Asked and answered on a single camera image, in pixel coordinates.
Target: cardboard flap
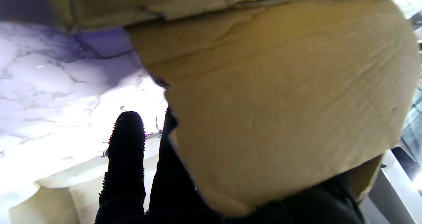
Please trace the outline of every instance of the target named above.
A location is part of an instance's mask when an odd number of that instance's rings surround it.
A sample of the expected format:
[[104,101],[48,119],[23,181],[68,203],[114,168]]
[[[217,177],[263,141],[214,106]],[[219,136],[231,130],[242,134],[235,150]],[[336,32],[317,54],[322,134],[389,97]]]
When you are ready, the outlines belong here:
[[420,73],[390,0],[291,0],[127,30],[170,85],[180,157],[225,215],[394,146]]
[[371,191],[382,165],[382,157],[383,155],[379,155],[347,172],[350,179],[351,194],[358,203]]

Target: white marble surface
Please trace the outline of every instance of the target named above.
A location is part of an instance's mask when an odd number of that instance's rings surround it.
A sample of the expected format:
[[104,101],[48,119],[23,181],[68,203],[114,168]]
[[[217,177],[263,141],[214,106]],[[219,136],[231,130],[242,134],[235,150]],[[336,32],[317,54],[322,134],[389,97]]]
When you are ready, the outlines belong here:
[[0,196],[102,154],[124,110],[158,132],[163,92],[123,29],[63,35],[0,23]]
[[[143,152],[145,176],[146,174],[150,174],[150,176],[152,177],[154,177],[155,175],[155,166],[157,165],[157,162],[155,162],[155,165],[148,164],[151,164],[150,158],[155,156],[158,157],[160,141],[161,138],[158,134],[149,136],[146,139],[145,151]],[[73,185],[79,185],[84,182],[89,182],[90,180],[96,179],[98,177],[100,177],[101,179],[104,178],[104,172],[107,171],[107,168],[108,158],[101,157],[98,155],[90,159],[89,161],[77,164],[73,167],[60,171],[59,173],[56,173],[49,177],[38,179],[37,183],[45,188],[71,187]]]

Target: cardboard box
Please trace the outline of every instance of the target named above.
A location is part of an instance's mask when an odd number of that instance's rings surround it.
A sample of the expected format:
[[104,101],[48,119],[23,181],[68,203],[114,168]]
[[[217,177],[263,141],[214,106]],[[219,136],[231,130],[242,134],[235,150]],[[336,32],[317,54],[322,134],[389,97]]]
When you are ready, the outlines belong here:
[[255,0],[2,0],[2,20],[56,25],[65,31],[182,18]]
[[179,156],[231,216],[355,167],[359,198],[420,75],[413,31],[390,0],[289,0],[127,31],[167,85]]

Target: brown cardboard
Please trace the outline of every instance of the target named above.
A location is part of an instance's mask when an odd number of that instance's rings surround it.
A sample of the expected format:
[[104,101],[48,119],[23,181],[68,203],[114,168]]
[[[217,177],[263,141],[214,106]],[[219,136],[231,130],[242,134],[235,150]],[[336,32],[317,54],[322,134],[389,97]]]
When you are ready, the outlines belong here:
[[415,37],[390,0],[290,0],[127,30],[169,84],[178,154],[225,215],[394,146],[420,73]]
[[347,172],[351,185],[351,194],[358,203],[363,201],[369,191],[371,191],[382,165],[382,157],[383,155],[379,155]]
[[3,20],[56,24],[67,31],[78,31],[154,18],[182,18],[245,1],[254,0],[3,0],[0,5],[5,11],[0,13]]

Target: marble countertop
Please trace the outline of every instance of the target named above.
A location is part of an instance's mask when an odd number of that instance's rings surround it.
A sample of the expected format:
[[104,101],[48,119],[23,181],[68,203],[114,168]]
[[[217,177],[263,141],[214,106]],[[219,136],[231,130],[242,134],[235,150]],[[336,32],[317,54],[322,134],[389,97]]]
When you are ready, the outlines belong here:
[[166,108],[122,28],[0,23],[0,196],[101,155],[122,111],[150,134]]

